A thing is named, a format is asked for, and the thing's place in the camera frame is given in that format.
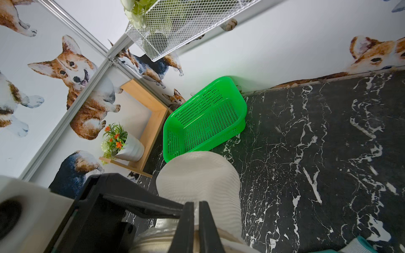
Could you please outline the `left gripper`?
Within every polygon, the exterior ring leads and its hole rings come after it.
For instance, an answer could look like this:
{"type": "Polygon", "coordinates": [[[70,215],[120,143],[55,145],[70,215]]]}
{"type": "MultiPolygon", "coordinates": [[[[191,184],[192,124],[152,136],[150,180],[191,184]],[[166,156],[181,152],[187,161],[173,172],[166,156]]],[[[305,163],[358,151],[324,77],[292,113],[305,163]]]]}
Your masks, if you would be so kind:
{"type": "Polygon", "coordinates": [[[126,212],[144,219],[180,218],[183,204],[146,191],[120,174],[90,176],[45,249],[47,253],[127,253],[137,228],[126,212]]]}

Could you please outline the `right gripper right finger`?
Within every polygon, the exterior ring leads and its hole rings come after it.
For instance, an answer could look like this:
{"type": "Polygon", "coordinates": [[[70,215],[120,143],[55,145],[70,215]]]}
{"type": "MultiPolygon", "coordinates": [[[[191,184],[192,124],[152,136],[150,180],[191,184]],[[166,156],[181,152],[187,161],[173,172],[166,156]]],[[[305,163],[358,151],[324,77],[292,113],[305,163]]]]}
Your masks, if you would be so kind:
{"type": "Polygon", "coordinates": [[[208,202],[199,202],[199,247],[201,253],[225,253],[208,202]]]}

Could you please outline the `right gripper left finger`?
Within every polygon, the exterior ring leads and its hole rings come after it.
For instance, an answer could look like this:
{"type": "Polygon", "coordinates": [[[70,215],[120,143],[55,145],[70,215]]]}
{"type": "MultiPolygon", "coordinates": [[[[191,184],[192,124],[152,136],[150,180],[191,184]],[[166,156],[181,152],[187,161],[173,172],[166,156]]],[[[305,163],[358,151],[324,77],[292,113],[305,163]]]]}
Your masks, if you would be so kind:
{"type": "Polygon", "coordinates": [[[194,203],[187,202],[180,216],[168,253],[192,253],[194,247],[194,203]]]}

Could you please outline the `cream mesh laundry bag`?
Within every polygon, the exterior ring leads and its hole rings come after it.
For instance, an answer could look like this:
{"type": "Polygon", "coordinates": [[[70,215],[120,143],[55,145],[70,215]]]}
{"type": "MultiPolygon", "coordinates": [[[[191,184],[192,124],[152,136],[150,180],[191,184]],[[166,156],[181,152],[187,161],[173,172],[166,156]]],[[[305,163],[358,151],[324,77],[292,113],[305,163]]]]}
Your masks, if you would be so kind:
{"type": "MultiPolygon", "coordinates": [[[[210,151],[189,152],[168,162],[156,179],[158,195],[180,204],[194,203],[194,247],[199,247],[199,202],[206,201],[226,253],[254,253],[242,238],[240,178],[223,156],[210,151]]],[[[179,219],[160,218],[135,240],[131,253],[167,253],[179,219]]]]}

